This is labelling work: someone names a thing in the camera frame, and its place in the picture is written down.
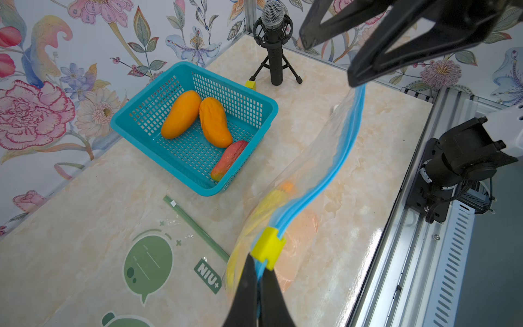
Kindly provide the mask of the teal plastic basket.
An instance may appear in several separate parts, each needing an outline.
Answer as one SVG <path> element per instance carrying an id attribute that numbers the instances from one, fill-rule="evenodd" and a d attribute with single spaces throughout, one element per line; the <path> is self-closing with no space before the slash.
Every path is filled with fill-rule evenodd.
<path id="1" fill-rule="evenodd" d="M 219 182 L 212 180 L 211 170 L 224 150 L 204 137 L 199 121 L 172 140 L 161 135 L 172 106 L 186 91 L 195 91 L 203 99 L 219 100 L 234 141 L 247 142 L 246 149 Z M 209 197 L 227 188 L 262 141 L 278 111 L 273 99 L 181 61 L 129 100 L 113 116 L 110 126 L 194 192 Z"/>

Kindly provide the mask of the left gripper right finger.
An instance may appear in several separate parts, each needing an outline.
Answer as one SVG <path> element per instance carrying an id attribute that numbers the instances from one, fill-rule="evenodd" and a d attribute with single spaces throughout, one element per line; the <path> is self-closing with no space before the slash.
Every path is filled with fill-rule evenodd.
<path id="1" fill-rule="evenodd" d="M 295 326 L 274 271 L 266 269 L 259 282 L 259 326 Z"/>

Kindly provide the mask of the clear blue-zip bag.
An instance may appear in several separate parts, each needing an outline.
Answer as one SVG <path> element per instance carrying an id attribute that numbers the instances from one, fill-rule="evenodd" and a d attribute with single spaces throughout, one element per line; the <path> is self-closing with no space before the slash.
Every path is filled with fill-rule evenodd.
<path id="1" fill-rule="evenodd" d="M 255 201 L 227 262 L 225 288 L 233 295 L 247 254 L 267 226 L 284 238 L 287 229 L 332 182 L 358 137 L 364 108 L 364 86 L 352 89 L 334 109 L 317 138 Z"/>

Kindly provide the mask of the clear green-zip bag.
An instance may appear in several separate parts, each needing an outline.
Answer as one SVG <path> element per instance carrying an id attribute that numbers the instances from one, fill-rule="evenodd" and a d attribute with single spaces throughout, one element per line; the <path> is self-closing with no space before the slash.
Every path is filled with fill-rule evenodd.
<path id="1" fill-rule="evenodd" d="M 179 203 L 164 201 L 173 219 L 132 238 L 122 260 L 123 303 L 102 326 L 200 326 L 223 289 L 230 255 Z"/>

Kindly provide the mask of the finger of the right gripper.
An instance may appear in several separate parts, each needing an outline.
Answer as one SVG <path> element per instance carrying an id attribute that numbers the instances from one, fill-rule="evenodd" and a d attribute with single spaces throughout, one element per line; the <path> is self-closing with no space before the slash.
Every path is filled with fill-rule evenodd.
<path id="1" fill-rule="evenodd" d="M 304 50 L 309 50 L 337 35 L 366 23 L 385 11 L 392 1 L 352 1 L 333 17 L 324 16 L 335 1 L 314 1 L 301 25 L 299 35 Z"/>
<path id="2" fill-rule="evenodd" d="M 406 65 L 465 50 L 483 42 L 510 1 L 397 1 L 347 70 L 350 87 L 359 87 Z M 424 34 L 394 48 L 414 23 L 436 12 Z"/>

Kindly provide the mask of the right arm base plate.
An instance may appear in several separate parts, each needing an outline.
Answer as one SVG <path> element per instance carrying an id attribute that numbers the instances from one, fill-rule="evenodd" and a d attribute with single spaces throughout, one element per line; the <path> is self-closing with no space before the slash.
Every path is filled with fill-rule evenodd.
<path id="1" fill-rule="evenodd" d="M 495 201 L 492 179 L 468 182 L 458 177 L 446 178 L 438 173 L 442 159 L 439 141 L 429 139 L 407 193 L 407 206 L 426 223 L 445 222 L 449 206 L 455 200 L 471 207 L 476 215 L 491 213 Z"/>

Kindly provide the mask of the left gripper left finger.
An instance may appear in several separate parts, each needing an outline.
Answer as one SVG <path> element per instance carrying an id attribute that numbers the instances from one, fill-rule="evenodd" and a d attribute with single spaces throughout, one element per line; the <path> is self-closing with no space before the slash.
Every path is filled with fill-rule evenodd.
<path id="1" fill-rule="evenodd" d="M 253 257 L 249 254 L 223 327 L 257 326 L 257 286 L 256 266 Z"/>

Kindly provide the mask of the yellow zipper slider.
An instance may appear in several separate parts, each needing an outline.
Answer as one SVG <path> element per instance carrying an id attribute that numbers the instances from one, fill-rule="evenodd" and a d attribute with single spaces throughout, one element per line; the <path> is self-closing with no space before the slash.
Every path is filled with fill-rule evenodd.
<path id="1" fill-rule="evenodd" d="M 280 237 L 276 228 L 265 227 L 250 253 L 258 276 L 262 276 L 266 269 L 274 270 L 286 242 L 286 238 Z"/>

